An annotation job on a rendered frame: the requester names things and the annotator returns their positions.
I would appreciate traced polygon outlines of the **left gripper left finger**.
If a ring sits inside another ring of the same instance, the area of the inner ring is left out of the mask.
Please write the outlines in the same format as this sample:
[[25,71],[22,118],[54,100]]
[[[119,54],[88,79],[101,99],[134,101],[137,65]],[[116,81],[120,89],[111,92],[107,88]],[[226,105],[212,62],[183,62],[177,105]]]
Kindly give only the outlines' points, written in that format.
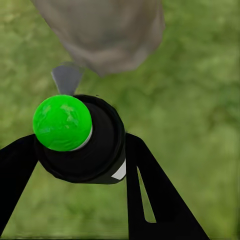
[[34,139],[31,134],[0,149],[0,237],[39,161]]

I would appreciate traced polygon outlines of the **pesticide atomizer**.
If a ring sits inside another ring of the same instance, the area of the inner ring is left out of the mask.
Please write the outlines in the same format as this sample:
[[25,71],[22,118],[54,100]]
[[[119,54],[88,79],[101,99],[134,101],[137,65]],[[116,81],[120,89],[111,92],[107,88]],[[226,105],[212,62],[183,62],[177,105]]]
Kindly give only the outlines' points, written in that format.
[[34,113],[38,161],[56,178],[74,184],[112,185],[126,177],[126,131],[117,110],[102,98],[74,95],[82,72],[60,65],[51,75],[60,95]]

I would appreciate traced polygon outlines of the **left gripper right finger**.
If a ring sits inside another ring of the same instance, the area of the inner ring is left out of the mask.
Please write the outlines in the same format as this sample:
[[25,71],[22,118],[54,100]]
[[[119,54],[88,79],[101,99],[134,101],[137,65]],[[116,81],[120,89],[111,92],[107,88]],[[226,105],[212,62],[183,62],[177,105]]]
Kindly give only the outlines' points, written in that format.
[[[210,240],[144,140],[125,134],[129,240]],[[145,220],[137,167],[156,223]]]

